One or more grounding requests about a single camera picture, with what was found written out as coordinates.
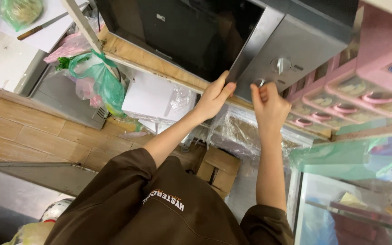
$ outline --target knife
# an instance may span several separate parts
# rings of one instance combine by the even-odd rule
[[[87,4],[88,4],[88,3],[83,3],[83,4],[81,4],[81,5],[79,6],[79,8],[84,7],[84,6],[87,5]],[[69,14],[68,12],[65,12],[65,13],[63,13],[63,14],[61,14],[61,15],[55,17],[54,19],[51,19],[50,21],[47,21],[47,22],[43,23],[42,25],[39,25],[39,26],[37,26],[37,27],[34,27],[33,29],[31,29],[31,30],[25,32],[25,33],[22,34],[21,36],[18,36],[17,39],[22,41],[22,40],[24,40],[25,38],[27,38],[27,37],[33,35],[34,33],[36,33],[36,32],[38,32],[38,31],[42,30],[43,28],[45,28],[45,27],[51,25],[51,24],[54,23],[55,21],[57,21],[57,20],[59,20],[59,19],[65,17],[65,16],[68,15],[68,14]]]

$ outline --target person's right hand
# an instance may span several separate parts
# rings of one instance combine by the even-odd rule
[[[280,128],[291,109],[291,104],[279,96],[274,82],[261,88],[251,84],[252,102],[258,123],[260,138],[280,134]]]

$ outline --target sleeve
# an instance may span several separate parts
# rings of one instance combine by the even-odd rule
[[[286,213],[266,205],[251,207],[240,224],[250,244],[293,245]]]
[[[135,183],[144,186],[156,169],[154,159],[144,148],[126,151],[112,158],[102,168],[65,213],[100,204]]]

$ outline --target microwave knob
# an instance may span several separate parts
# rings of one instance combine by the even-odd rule
[[[270,62],[270,67],[278,74],[291,69],[291,61],[287,58],[277,58]]]

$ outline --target pink drawer handle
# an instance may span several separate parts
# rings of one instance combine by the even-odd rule
[[[313,113],[311,116],[318,120],[329,120],[332,118],[331,115],[318,115],[318,113]]]
[[[347,113],[347,114],[355,113],[358,111],[357,108],[351,108],[351,109],[342,108],[342,107],[340,107],[340,104],[335,105],[333,108],[334,108],[334,110],[336,110],[339,113]]]
[[[296,120],[294,120],[294,122],[299,124],[299,125],[301,125],[302,127],[306,127],[306,126],[312,125],[312,122],[306,122],[305,123],[305,122],[301,122],[300,119],[296,119]]]
[[[392,98],[371,98],[370,96],[373,94],[373,92],[368,93],[366,95],[361,96],[361,99],[367,103],[370,104],[386,104],[386,103],[391,103]]]

